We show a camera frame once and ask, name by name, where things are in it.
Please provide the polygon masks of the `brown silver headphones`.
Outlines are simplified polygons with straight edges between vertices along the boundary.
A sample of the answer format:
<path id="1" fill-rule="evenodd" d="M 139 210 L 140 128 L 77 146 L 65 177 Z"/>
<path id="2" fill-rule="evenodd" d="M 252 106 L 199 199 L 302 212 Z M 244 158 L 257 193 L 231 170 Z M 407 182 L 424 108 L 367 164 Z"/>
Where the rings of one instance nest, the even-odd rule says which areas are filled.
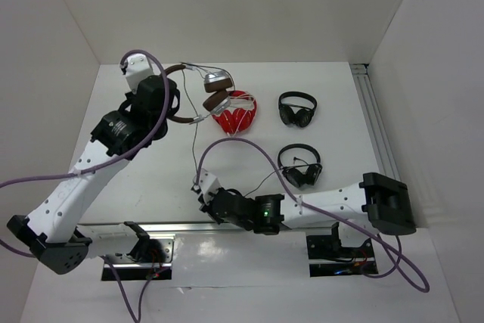
<path id="1" fill-rule="evenodd" d="M 229 89 L 234 88 L 231 74 L 219 67 L 209 67 L 199 64 L 180 63 L 165 69 L 166 75 L 184 70 L 203 71 L 203 87 L 209 97 L 203 102 L 203 108 L 212 116 L 220 115 L 230 104 Z"/>

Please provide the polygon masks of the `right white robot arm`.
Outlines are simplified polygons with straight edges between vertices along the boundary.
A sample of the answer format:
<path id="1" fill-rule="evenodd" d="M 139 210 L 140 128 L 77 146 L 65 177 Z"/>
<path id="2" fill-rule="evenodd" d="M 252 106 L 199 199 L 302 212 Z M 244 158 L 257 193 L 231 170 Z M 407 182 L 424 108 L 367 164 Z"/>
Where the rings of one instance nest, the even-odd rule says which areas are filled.
<path id="1" fill-rule="evenodd" d="M 249 198 L 223 188 L 218 178 L 204 169 L 197 175 L 193 191 L 200 211 L 214 222 L 230 223 L 256 234 L 318 228 L 342 221 L 367 221 L 372 233 L 391 236 L 416 232 L 407 185 L 376 172 L 365 173 L 361 182 L 337 190 Z"/>

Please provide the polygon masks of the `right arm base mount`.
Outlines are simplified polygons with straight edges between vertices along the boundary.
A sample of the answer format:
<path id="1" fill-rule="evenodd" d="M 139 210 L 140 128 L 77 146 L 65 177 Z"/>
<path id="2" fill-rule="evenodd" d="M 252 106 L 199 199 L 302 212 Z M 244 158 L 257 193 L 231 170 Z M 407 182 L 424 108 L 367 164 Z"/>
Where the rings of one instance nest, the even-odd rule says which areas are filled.
<path id="1" fill-rule="evenodd" d="M 365 235 L 341 238 L 338 224 L 306 234 L 306 246 L 311 278 L 378 273 L 372 240 Z"/>

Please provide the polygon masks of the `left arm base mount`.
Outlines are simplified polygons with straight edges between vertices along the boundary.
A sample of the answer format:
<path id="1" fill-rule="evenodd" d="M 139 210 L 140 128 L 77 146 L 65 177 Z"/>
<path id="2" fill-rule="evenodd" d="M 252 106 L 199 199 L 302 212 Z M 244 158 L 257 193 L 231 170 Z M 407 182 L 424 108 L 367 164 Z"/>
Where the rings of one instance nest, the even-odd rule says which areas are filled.
<path id="1" fill-rule="evenodd" d="M 143 257 L 134 258 L 126 254 L 107 255 L 121 281 L 155 281 L 172 279 L 175 235 L 155 234 L 150 237 L 150 246 Z"/>

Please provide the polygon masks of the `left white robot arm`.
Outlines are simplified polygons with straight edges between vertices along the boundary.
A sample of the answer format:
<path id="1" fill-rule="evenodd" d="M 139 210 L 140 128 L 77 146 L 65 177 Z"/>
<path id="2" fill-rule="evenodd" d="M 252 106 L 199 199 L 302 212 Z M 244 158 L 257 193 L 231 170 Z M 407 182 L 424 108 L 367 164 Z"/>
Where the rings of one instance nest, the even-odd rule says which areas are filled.
<path id="1" fill-rule="evenodd" d="M 155 242 L 135 222 L 89 228 L 79 221 L 110 180 L 138 151 L 163 138 L 167 120 L 179 109 L 180 91 L 171 79 L 149 76 L 126 94 L 119 109 L 101 118 L 76 164 L 31 213 L 12 216 L 8 230 L 29 253 L 58 275 L 84 259 L 124 254 L 142 261 Z"/>

